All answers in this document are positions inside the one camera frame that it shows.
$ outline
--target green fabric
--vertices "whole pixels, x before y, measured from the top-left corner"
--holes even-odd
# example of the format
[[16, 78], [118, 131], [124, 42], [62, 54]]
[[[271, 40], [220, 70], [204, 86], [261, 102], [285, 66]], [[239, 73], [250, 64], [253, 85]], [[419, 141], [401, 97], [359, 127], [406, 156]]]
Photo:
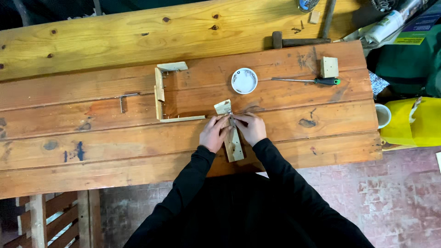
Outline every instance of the green fabric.
[[441, 97], [441, 24], [432, 27], [421, 45], [383, 46], [375, 74], [398, 94]]

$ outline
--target floor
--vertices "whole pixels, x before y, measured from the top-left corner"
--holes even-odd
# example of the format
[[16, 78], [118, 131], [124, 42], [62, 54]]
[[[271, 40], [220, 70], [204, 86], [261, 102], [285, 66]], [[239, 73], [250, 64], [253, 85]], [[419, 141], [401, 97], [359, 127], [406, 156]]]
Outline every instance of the floor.
[[[441, 247], [441, 147], [388, 151], [383, 160], [298, 172], [376, 248]], [[171, 182], [101, 193], [105, 247], [119, 248], [161, 202]]]

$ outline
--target person's right hand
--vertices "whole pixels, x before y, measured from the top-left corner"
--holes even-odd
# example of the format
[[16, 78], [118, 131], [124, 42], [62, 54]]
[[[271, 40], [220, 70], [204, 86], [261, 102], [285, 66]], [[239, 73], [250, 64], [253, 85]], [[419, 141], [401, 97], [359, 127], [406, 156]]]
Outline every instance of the person's right hand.
[[[250, 112], [243, 115], [233, 115], [233, 118], [236, 119], [236, 126], [242, 132], [245, 140], [252, 147], [257, 144], [257, 142], [266, 138], [265, 122], [263, 122], [262, 118]], [[245, 126], [242, 122], [237, 120], [248, 123], [248, 126]]]

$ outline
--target person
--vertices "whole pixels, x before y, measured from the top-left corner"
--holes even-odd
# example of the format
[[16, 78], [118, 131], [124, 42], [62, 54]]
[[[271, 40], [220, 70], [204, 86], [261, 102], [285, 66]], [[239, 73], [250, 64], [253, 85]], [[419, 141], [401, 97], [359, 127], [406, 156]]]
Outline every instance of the person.
[[243, 173], [207, 178], [216, 152], [233, 128], [212, 117], [191, 161], [132, 234], [132, 247], [369, 247], [352, 222], [332, 209], [266, 137], [252, 113], [233, 115], [268, 177]]

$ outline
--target hammer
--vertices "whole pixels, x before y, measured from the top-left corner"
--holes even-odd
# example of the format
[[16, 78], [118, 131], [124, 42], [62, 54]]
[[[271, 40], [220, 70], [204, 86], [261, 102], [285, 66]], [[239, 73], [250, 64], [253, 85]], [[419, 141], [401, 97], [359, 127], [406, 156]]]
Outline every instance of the hammer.
[[315, 39], [282, 39], [282, 31], [273, 32], [273, 48], [279, 49], [282, 47], [293, 47], [300, 45], [316, 45], [331, 43], [329, 38], [315, 38]]

